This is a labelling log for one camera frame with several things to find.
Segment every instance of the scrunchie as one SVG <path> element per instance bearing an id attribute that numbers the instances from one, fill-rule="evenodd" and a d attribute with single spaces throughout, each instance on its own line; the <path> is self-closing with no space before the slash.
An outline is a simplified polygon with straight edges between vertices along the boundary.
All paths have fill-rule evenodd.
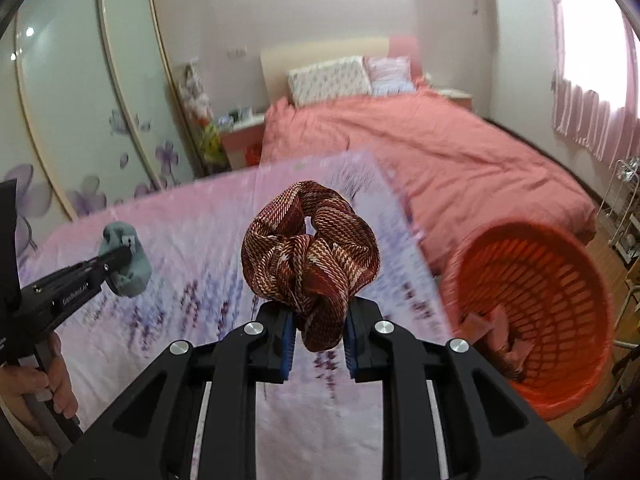
<path id="1" fill-rule="evenodd" d="M 315 235 L 306 234 L 311 217 Z M 308 350 L 340 342 L 350 298 L 380 270 L 376 237 L 337 192 L 307 180 L 260 211 L 242 242 L 242 272 L 254 293 L 288 304 Z"/>

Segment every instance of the metal rivet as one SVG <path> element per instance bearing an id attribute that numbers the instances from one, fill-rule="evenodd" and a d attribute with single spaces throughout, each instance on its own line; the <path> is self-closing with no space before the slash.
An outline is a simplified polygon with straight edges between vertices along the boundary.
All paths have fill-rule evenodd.
<path id="1" fill-rule="evenodd" d="M 169 346 L 169 352 L 171 352 L 173 355 L 186 354 L 188 350 L 189 343 L 187 343 L 186 341 L 174 341 L 173 343 L 171 343 L 171 346 Z"/>
<path id="2" fill-rule="evenodd" d="M 376 332 L 380 332 L 381 334 L 391 334 L 396 329 L 394 324 L 386 319 L 377 322 L 373 328 L 376 329 Z"/>
<path id="3" fill-rule="evenodd" d="M 259 321 L 252 321 L 244 326 L 244 333 L 248 335 L 258 335 L 264 330 L 264 325 Z"/>
<path id="4" fill-rule="evenodd" d="M 469 350 L 469 343 L 464 339 L 452 339 L 449 346 L 454 352 L 458 352 L 459 354 L 463 354 Z"/>

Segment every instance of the human hand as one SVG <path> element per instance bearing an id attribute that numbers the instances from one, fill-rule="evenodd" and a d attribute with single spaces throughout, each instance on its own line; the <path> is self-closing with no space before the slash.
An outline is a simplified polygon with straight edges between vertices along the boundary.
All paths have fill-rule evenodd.
<path id="1" fill-rule="evenodd" d="M 57 413 L 72 418 L 78 411 L 78 400 L 71 389 L 71 380 L 61 354 L 62 343 L 55 333 L 49 337 L 49 349 L 53 360 L 47 374 L 33 367 L 0 368 L 0 395 L 15 417 L 35 433 L 40 432 L 40 427 L 27 408 L 23 395 L 46 388 L 52 394 Z"/>

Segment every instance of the red basket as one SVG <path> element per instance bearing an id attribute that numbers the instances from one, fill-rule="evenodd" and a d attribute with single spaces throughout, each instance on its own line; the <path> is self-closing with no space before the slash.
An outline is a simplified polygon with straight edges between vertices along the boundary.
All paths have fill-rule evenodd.
<path id="1" fill-rule="evenodd" d="M 550 226 L 483 226 L 451 257 L 440 291 L 455 331 L 469 312 L 502 304 L 510 329 L 532 340 L 522 382 L 511 382 L 551 420 L 580 405 L 598 383 L 613 338 L 609 293 L 584 248 Z"/>

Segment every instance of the headboard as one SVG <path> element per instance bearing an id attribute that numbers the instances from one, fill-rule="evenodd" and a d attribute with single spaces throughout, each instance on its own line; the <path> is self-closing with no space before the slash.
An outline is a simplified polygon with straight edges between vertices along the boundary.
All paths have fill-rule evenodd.
<path id="1" fill-rule="evenodd" d="M 281 97 L 289 95 L 287 81 L 289 70 L 346 56 L 408 56 L 411 59 L 412 77 L 422 76 L 420 49 L 413 36 L 380 36 L 283 44 L 260 53 L 262 74 L 269 101 L 274 104 Z"/>

